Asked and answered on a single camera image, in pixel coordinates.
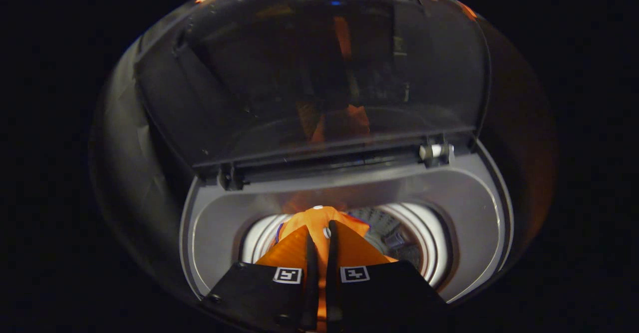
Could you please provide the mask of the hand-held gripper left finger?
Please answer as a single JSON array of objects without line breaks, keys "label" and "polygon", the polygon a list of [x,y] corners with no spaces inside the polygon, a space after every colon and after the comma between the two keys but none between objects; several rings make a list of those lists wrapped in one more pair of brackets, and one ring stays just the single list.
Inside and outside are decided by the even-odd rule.
[{"label": "hand-held gripper left finger", "polygon": [[201,308],[245,333],[303,333],[317,328],[318,258],[306,226],[257,263],[236,262],[205,295]]}]

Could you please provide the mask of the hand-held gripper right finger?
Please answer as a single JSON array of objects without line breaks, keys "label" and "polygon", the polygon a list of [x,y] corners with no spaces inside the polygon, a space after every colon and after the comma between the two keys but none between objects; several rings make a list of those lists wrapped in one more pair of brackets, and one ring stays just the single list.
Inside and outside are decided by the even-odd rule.
[{"label": "hand-held gripper right finger", "polygon": [[449,308],[406,260],[390,262],[339,221],[329,222],[329,333],[446,333]]}]

